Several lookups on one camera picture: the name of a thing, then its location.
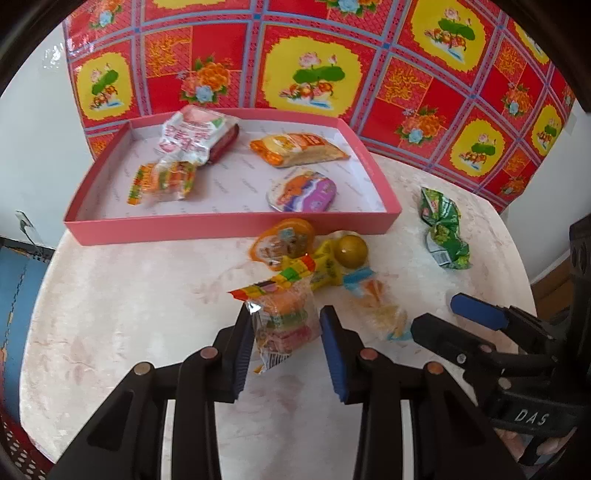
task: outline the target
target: barcode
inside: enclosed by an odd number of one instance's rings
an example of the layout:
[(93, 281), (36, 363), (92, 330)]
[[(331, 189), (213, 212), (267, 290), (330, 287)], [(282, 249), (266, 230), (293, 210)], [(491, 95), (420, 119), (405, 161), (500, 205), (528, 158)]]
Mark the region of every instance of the barcode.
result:
[(282, 361), (287, 360), (289, 357), (289, 353), (261, 352), (261, 361), (263, 365), (265, 365), (266, 370), (269, 370), (270, 368), (279, 365)]
[(449, 254), (445, 250), (431, 252), (431, 255), (437, 262), (437, 265), (447, 265), (448, 263), (452, 263), (452, 259), (449, 258)]

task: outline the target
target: pink tray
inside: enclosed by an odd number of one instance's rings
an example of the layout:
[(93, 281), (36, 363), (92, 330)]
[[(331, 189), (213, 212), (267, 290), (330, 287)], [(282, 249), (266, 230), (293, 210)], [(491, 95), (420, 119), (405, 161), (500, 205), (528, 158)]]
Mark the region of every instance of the pink tray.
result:
[[(212, 165), (197, 171), (194, 192), (183, 201), (128, 205), (140, 164), (156, 161), (160, 125), (171, 113), (130, 120), (90, 167), (64, 222), (82, 245), (193, 238), (257, 236), (287, 218), (303, 218), (324, 235), (335, 230), (385, 233), (401, 211), (375, 160), (345, 122), (309, 113), (273, 109), (219, 109), (242, 119), (236, 142)], [(337, 185), (329, 210), (281, 213), (265, 194), (289, 168), (274, 168), (248, 148), (254, 138), (280, 132), (312, 132), (350, 154), (350, 159), (312, 164)]]

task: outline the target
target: blue floor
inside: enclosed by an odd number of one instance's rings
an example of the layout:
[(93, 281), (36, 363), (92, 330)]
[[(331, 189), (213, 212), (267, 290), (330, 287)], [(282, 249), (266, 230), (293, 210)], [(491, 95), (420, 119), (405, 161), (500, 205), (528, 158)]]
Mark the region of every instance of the blue floor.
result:
[[(4, 409), (15, 421), (20, 421), (18, 384), (22, 355), (33, 306), (47, 266), (48, 263), (43, 263), (32, 255), (25, 255), (6, 247), (0, 248), (0, 359), (3, 364), (0, 398)], [(9, 322), (13, 302), (14, 312), (12, 321)]]

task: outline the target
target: yellow ball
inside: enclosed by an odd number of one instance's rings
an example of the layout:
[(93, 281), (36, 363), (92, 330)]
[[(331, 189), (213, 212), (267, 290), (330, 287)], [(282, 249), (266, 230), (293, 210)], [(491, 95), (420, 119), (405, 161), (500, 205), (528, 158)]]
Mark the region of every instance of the yellow ball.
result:
[(335, 258), (346, 268), (361, 267), (368, 257), (368, 246), (357, 235), (345, 235), (336, 241)]

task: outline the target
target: table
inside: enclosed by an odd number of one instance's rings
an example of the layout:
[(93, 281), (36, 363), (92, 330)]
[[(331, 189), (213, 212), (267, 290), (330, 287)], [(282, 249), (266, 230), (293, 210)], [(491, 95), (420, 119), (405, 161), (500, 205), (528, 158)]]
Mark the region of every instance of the table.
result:
[[(429, 312), (516, 351), (503, 334), (455, 316), (449, 299), (465, 292), (493, 304), (535, 306), (519, 253), (489, 202), (414, 167), (375, 155), (396, 192), (402, 214), (385, 235), (366, 236), (370, 263), (386, 276), (410, 318)], [(443, 192), (462, 213), (462, 237), (472, 268), (445, 270), (424, 246), (427, 226), (417, 206), (420, 187)], [(228, 290), (271, 276), (247, 260), (251, 239), (207, 239), (81, 247), (66, 232), (41, 286), (25, 347), (21, 422), (34, 444), (55, 461), (124, 375), (140, 361), (181, 362), (234, 323), (240, 303)], [(402, 364), (438, 358), (412, 341), (380, 342), (340, 287), (317, 292), (346, 328)], [(460, 381), (461, 370), (443, 361)], [(170, 477), (171, 414), (163, 451)], [(410, 478), (410, 417), (405, 418), (405, 477)], [(350, 478), (360, 406), (333, 392), (320, 339), (262, 375), (248, 374), (238, 402), (216, 406), (225, 480)]]

